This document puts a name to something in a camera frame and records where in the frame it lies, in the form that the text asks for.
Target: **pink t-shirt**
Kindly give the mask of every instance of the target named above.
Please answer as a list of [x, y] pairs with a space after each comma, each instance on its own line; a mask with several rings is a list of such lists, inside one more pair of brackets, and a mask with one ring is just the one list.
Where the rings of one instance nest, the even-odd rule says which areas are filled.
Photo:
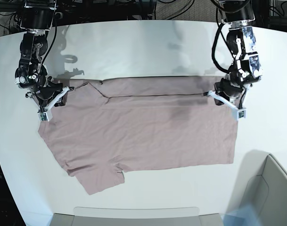
[[123, 172], [233, 163], [238, 124], [201, 96], [220, 79], [65, 81], [80, 87], [39, 134], [88, 194], [124, 183]]

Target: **white table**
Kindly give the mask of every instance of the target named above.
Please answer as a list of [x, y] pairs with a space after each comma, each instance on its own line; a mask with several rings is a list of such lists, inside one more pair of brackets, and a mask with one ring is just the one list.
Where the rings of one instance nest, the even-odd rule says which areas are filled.
[[[71, 73], [74, 68], [84, 71], [74, 79], [223, 75], [211, 60], [216, 29], [214, 23], [191, 21], [59, 27], [45, 64], [52, 76], [70, 78], [78, 74]], [[254, 32], [265, 75], [247, 96], [248, 115], [238, 125], [234, 163], [129, 172], [125, 184], [91, 196], [55, 161], [37, 133], [36, 106], [25, 98], [27, 90], [14, 84], [23, 34], [1, 37], [0, 164], [24, 220], [45, 226], [53, 213], [74, 214], [75, 207], [198, 207], [200, 215], [234, 210], [267, 154], [287, 153], [287, 33], [259, 28]], [[230, 65], [221, 38], [216, 56], [225, 68]]]

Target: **cable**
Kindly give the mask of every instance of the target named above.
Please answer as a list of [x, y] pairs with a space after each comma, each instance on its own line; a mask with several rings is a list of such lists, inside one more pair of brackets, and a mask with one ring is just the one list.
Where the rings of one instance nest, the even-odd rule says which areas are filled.
[[214, 38], [214, 41], [213, 41], [213, 47], [212, 47], [212, 52], [211, 52], [211, 58], [213, 60], [213, 63], [214, 65], [221, 71], [221, 72], [224, 72], [226, 74], [230, 73], [229, 70], [226, 70], [224, 68], [222, 68], [219, 63], [216, 61], [215, 59], [215, 49], [217, 47], [217, 43], [218, 43], [218, 39], [219, 39], [219, 35], [220, 35], [220, 32], [222, 31], [222, 28], [225, 24], [221, 23], [217, 29], [217, 32], [215, 34], [215, 38]]
[[[87, 83], [84, 83], [80, 86], [78, 86], [77, 88], [75, 89], [79, 89], [85, 85], [87, 85]], [[108, 99], [111, 99], [111, 98], [120, 98], [120, 97], [165, 97], [165, 96], [196, 96], [196, 95], [202, 95], [203, 93], [190, 93], [190, 94], [160, 94], [160, 95], [127, 95], [127, 96], [115, 96], [115, 97], [108, 97], [106, 96], [105, 94], [103, 94], [101, 91], [99, 91], [97, 88], [95, 88], [93, 86], [93, 88], [98, 92], [100, 93], [103, 97], [105, 98], [108, 98]]]
[[173, 3], [173, 2], [175, 2], [176, 0], [172, 0], [172, 1], [167, 1], [167, 2], [165, 2], [165, 1], [160, 1], [160, 0], [158, 0], [159, 2], [161, 2], [161, 3], [164, 3], [164, 4], [170, 4], [170, 3]]
[[11, 19], [12, 19], [13, 16], [14, 16], [14, 14], [12, 14], [10, 19], [9, 19], [9, 24], [8, 24], [9, 34], [11, 34], [11, 32], [10, 32], [10, 24], [11, 24]]
[[155, 3], [155, 8], [154, 8], [154, 20], [156, 20], [156, 7], [157, 7], [157, 2]]
[[245, 86], [243, 86], [243, 88], [245, 91], [239, 100], [239, 104], [238, 104], [239, 109], [243, 108], [243, 98], [246, 96], [246, 92], [247, 92], [247, 88]]
[[276, 13], [279, 17], [281, 17], [281, 14], [279, 14], [278, 12], [274, 11], [273, 9], [270, 8], [270, 10], [274, 13]]
[[190, 5], [186, 10], [184, 10], [184, 11], [181, 12], [181, 13], [179, 13], [178, 15], [175, 15], [175, 16], [173, 16], [173, 17], [171, 17], [171, 18], [168, 18], [168, 20], [172, 20], [172, 19], [174, 19], [174, 18], [176, 18], [176, 17], [182, 15], [183, 13], [185, 13], [186, 11], [188, 11], [188, 10], [193, 6], [194, 3], [195, 3], [195, 0], [192, 1], [191, 5]]
[[278, 15], [282, 16], [282, 13], [276, 7], [270, 6], [269, 9], [275, 10], [276, 12], [278, 12]]
[[7, 15], [0, 13], [1, 16], [10, 16], [10, 15], [14, 15], [14, 14], [16, 14], [16, 13], [11, 13], [11, 14], [7, 14]]
[[[219, 12], [219, 9], [217, 8], [216, 11], [215, 11], [215, 20], [216, 20], [217, 25], [218, 25], [218, 27], [219, 27], [218, 12]], [[221, 33], [221, 36], [222, 36], [222, 38], [223, 38], [223, 41], [224, 41], [224, 43], [226, 44], [226, 46], [227, 46], [227, 48], [228, 48], [228, 50], [229, 50], [229, 52], [230, 52], [232, 58], [234, 59], [233, 54], [232, 54], [232, 51], [231, 51], [231, 49], [229, 48], [229, 46], [228, 46], [228, 44], [227, 44], [227, 41], [225, 40], [225, 37], [224, 37], [222, 31], [220, 31], [220, 33]]]
[[280, 5], [281, 10], [283, 11], [283, 16], [285, 16], [285, 11], [284, 11], [284, 8], [283, 8], [283, 5], [284, 5], [285, 3], [287, 3], [287, 1], [284, 1], [284, 2], [281, 3], [281, 5]]
[[236, 13], [238, 11], [240, 11], [242, 8], [244, 8], [246, 5], [248, 5], [248, 3], [250, 2], [250, 0], [245, 0], [244, 3], [242, 3], [239, 8], [232, 10], [232, 11], [228, 11], [226, 9], [224, 9], [223, 7], [221, 7], [215, 0], [210, 0], [219, 10], [225, 12], [225, 13]]
[[6, 28], [7, 30], [9, 30], [8, 27], [5, 27], [5, 26], [3, 26], [3, 25], [1, 25], [1, 24], [0, 24], [0, 26], [3, 27], [3, 28]]
[[41, 65], [44, 64], [44, 62], [45, 62], [45, 60], [46, 60], [46, 58], [47, 58], [47, 56], [48, 56], [53, 44], [55, 42], [55, 38], [57, 37], [57, 20], [55, 18], [53, 18], [53, 20], [54, 20], [54, 25], [55, 25], [54, 37], [53, 37], [52, 43], [51, 43], [51, 45], [50, 45], [50, 47], [49, 47], [49, 49], [48, 49], [48, 51], [47, 51], [47, 53], [46, 53], [46, 55], [45, 55], [45, 57], [43, 59]]
[[142, 0], [139, 0], [136, 2], [138, 8], [139, 8], [139, 13], [140, 13], [140, 16], [141, 16], [141, 20], [144, 20], [145, 19], [145, 15], [143, 14], [143, 2]]

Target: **wire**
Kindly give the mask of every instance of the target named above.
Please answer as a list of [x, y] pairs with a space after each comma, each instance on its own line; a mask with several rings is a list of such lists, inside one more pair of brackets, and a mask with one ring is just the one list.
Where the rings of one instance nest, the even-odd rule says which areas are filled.
[[10, 16], [10, 15], [14, 15], [14, 14], [16, 14], [16, 13], [11, 13], [11, 14], [7, 14], [7, 15], [0, 13], [1, 16]]
[[278, 12], [278, 15], [282, 16], [282, 13], [276, 7], [270, 6], [269, 9], [275, 10], [276, 12]]
[[215, 0], [210, 0], [219, 10], [225, 12], [225, 13], [236, 13], [238, 11], [240, 11], [242, 8], [244, 8], [246, 5], [248, 5], [248, 3], [250, 2], [250, 0], [245, 0], [244, 3], [242, 3], [239, 8], [232, 10], [232, 11], [228, 11], [226, 9], [224, 9], [223, 7], [221, 7]]
[[[216, 20], [217, 25], [218, 25], [218, 27], [219, 27], [218, 12], [219, 12], [219, 9], [217, 8], [216, 11], [215, 11], [215, 20]], [[226, 46], [227, 46], [227, 48], [228, 48], [228, 50], [229, 50], [229, 52], [230, 52], [232, 58], [234, 59], [233, 54], [232, 54], [232, 51], [231, 51], [231, 49], [229, 48], [229, 46], [228, 46], [228, 44], [227, 44], [227, 41], [225, 40], [225, 37], [224, 37], [222, 31], [220, 31], [220, 33], [221, 33], [221, 36], [222, 36], [222, 38], [223, 38], [223, 41], [224, 41], [224, 43], [226, 44]]]
[[154, 7], [154, 20], [156, 20], [156, 7], [157, 7], [157, 2], [155, 3], [155, 7]]
[[245, 91], [239, 100], [239, 104], [238, 104], [239, 109], [243, 108], [243, 98], [246, 96], [246, 92], [247, 92], [247, 88], [245, 86], [243, 86], [243, 88]]
[[8, 27], [5, 27], [5, 26], [3, 26], [3, 25], [1, 25], [1, 24], [0, 24], [0, 26], [3, 27], [3, 28], [6, 28], [7, 30], [9, 30]]
[[281, 5], [280, 5], [281, 10], [283, 11], [283, 16], [285, 16], [285, 11], [284, 11], [284, 8], [283, 8], [283, 5], [284, 5], [285, 3], [287, 3], [287, 1], [284, 1], [284, 2], [281, 3]]
[[11, 19], [12, 19], [13, 16], [14, 16], [14, 14], [12, 14], [10, 19], [9, 19], [9, 24], [8, 24], [9, 34], [11, 34], [11, 32], [10, 32], [10, 24], [11, 24]]
[[[76, 87], [75, 89], [79, 89], [85, 85], [87, 85], [87, 83], [84, 83], [78, 87]], [[190, 94], [160, 94], [160, 95], [127, 95], [127, 96], [115, 96], [115, 97], [108, 97], [105, 94], [103, 94], [101, 91], [99, 91], [97, 88], [95, 88], [94, 86], [92, 86], [98, 93], [100, 93], [103, 97], [111, 99], [111, 98], [120, 98], [120, 97], [164, 97], [164, 96], [196, 96], [196, 95], [201, 95], [203, 93], [190, 93]]]
[[57, 37], [57, 20], [56, 20], [55, 18], [53, 18], [53, 20], [54, 20], [54, 25], [55, 25], [54, 37], [53, 37], [52, 43], [51, 43], [51, 45], [50, 45], [50, 48], [48, 49], [48, 51], [47, 51], [47, 53], [46, 53], [46, 55], [45, 55], [45, 57], [44, 57], [44, 59], [43, 59], [41, 65], [44, 64], [44, 62], [45, 62], [45, 60], [46, 60], [46, 58], [47, 58], [47, 56], [48, 56], [48, 54], [49, 54], [49, 52], [50, 52], [50, 50], [51, 50], [53, 44], [54, 44], [54, 42], [55, 42], [55, 38]]
[[[153, 0], [149, 0], [149, 8], [150, 8], [150, 11], [153, 12]], [[148, 14], [148, 20], [149, 19], [152, 20], [153, 19], [153, 15]]]
[[219, 39], [219, 35], [220, 35], [220, 32], [222, 31], [222, 28], [225, 24], [221, 23], [217, 29], [217, 32], [215, 34], [215, 38], [214, 38], [214, 41], [213, 41], [213, 47], [212, 47], [212, 52], [211, 52], [211, 58], [213, 60], [213, 63], [214, 65], [221, 71], [221, 72], [224, 72], [226, 74], [230, 73], [229, 70], [226, 70], [224, 68], [222, 68], [219, 63], [216, 61], [215, 59], [215, 49], [217, 47], [217, 43], [218, 43], [218, 39]]
[[170, 4], [170, 3], [173, 3], [173, 2], [175, 2], [176, 0], [172, 0], [172, 1], [167, 1], [167, 2], [165, 2], [165, 1], [160, 1], [160, 0], [158, 0], [159, 2], [161, 2], [161, 3], [164, 3], [164, 4]]
[[179, 13], [178, 15], [175, 15], [175, 16], [173, 16], [173, 17], [171, 17], [171, 18], [168, 18], [168, 20], [172, 20], [172, 19], [174, 19], [174, 18], [176, 18], [176, 17], [182, 15], [183, 13], [185, 13], [186, 11], [188, 11], [188, 10], [193, 6], [194, 3], [195, 3], [195, 0], [192, 1], [191, 5], [190, 5], [186, 10], [184, 10], [184, 11], [181, 12], [181, 13]]
[[276, 13], [279, 17], [281, 17], [281, 14], [279, 14], [278, 12], [274, 11], [273, 9], [270, 8], [270, 10], [274, 13]]

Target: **floor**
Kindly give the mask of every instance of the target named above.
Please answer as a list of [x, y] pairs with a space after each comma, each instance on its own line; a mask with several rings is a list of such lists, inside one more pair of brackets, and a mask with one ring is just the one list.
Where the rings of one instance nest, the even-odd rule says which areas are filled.
[[[172, 16], [179, 14], [186, 10], [193, 0], [176, 0], [174, 3], [164, 4], [157, 3], [156, 6], [156, 18], [157, 20], [166, 20]], [[2, 14], [8, 15], [11, 12], [3, 12]], [[210, 0], [194, 0], [193, 6], [184, 14], [175, 18], [175, 20], [195, 20], [195, 21], [211, 21], [215, 22], [215, 6]], [[10, 16], [0, 15], [0, 24], [8, 27], [9, 23], [14, 26], [16, 22], [13, 19], [10, 20]], [[7, 28], [0, 26], [0, 36], [9, 34]]]

